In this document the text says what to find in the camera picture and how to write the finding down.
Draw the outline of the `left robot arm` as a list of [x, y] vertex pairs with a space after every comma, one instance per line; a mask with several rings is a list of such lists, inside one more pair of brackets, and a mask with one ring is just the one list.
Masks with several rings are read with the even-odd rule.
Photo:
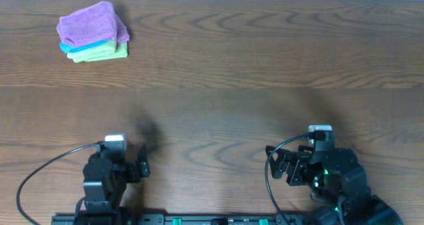
[[98, 142], [95, 147], [83, 168], [85, 196], [76, 206], [74, 224], [138, 224], [138, 216], [121, 201], [129, 183], [150, 175], [146, 145], [130, 162], [125, 159], [124, 141]]

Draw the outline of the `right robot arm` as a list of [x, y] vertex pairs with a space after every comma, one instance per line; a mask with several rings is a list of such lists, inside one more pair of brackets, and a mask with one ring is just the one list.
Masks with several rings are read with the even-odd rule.
[[401, 224], [396, 211], [372, 194], [366, 172], [351, 149], [336, 148], [329, 125], [311, 125], [307, 133], [266, 146], [264, 176], [283, 175], [290, 186], [307, 185], [323, 205], [292, 218], [278, 211], [277, 224]]

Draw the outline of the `purple microfiber cloth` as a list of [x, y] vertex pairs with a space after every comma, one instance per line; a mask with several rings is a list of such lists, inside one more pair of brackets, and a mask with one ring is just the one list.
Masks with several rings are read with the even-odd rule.
[[78, 48], [117, 35], [115, 9], [111, 2], [101, 1], [60, 17], [56, 27], [62, 43]]

